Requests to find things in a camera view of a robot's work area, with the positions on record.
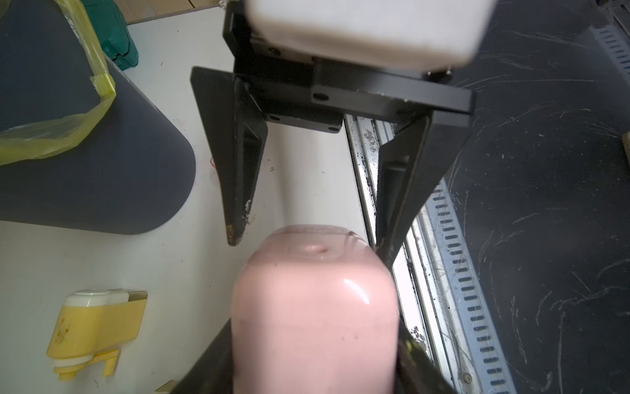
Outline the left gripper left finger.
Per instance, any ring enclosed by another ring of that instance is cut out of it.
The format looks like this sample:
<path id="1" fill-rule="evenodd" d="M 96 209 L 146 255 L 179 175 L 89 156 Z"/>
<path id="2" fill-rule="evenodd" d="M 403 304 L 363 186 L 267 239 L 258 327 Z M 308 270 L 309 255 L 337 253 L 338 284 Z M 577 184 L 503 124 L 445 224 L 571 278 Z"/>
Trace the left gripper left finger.
<path id="1" fill-rule="evenodd" d="M 234 392 L 231 320 L 228 320 L 172 394 L 229 394 Z"/>

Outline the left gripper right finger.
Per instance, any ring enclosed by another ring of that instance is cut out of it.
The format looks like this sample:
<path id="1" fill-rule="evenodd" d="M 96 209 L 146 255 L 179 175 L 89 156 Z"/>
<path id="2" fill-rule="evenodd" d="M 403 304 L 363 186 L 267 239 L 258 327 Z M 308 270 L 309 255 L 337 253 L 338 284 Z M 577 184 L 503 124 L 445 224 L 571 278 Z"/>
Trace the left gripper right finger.
<path id="1" fill-rule="evenodd" d="M 396 393 L 455 394 L 400 318 L 397 340 Z"/>

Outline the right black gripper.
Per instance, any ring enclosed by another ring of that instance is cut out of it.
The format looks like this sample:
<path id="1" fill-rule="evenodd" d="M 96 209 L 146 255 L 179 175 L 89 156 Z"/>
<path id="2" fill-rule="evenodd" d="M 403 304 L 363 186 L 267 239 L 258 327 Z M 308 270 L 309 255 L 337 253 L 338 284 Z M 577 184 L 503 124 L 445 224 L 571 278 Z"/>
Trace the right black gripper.
<path id="1" fill-rule="evenodd" d="M 451 72 L 413 73 L 299 54 L 267 44 L 244 3 L 229 1 L 223 39 L 233 73 L 193 67 L 190 83 L 221 187 L 226 239 L 244 236 L 267 140 L 267 123 L 337 133 L 351 115 L 399 131 L 379 149 L 376 246 L 390 269 L 431 193 L 470 136 L 475 94 Z"/>

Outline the pink sharpener front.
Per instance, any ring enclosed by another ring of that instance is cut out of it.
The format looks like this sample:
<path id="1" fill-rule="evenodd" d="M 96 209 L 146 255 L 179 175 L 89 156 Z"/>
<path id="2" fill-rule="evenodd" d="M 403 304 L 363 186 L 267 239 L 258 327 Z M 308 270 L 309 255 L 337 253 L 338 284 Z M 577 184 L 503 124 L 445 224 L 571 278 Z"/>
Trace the pink sharpener front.
<path id="1" fill-rule="evenodd" d="M 392 393 L 400 326 L 390 271 L 349 229 L 275 231 L 231 305 L 237 393 Z"/>

